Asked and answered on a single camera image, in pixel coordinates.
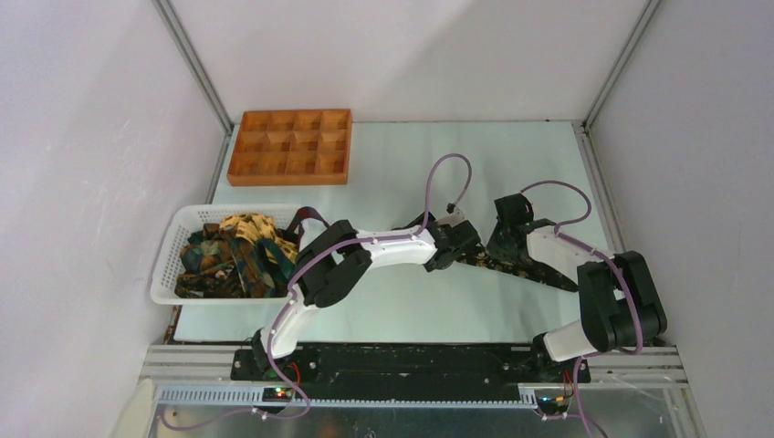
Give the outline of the black gold floral tie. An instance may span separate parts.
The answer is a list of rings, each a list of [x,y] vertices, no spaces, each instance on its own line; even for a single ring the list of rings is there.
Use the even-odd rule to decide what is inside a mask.
[[[578,285],[575,281],[551,266],[520,255],[517,255],[515,259],[499,258],[481,244],[464,252],[455,261],[462,265],[516,276],[567,292],[578,292]]]

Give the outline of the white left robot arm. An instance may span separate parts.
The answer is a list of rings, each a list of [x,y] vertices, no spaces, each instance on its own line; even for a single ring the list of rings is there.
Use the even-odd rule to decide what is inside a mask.
[[[343,300],[364,275],[396,265],[448,268],[481,242],[465,218],[421,218],[418,224],[391,231],[357,230],[340,220],[303,246],[288,281],[288,301],[271,326],[252,340],[253,367],[267,380],[285,375],[299,337],[323,308]]]

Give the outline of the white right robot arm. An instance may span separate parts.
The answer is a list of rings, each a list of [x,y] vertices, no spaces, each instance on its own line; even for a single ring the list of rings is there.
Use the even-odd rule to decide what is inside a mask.
[[[578,295],[579,319],[535,338],[534,375],[554,381],[568,360],[625,349],[637,352],[663,334],[667,317],[643,255],[614,254],[537,219],[522,193],[494,201],[497,223],[487,252],[528,279]]]

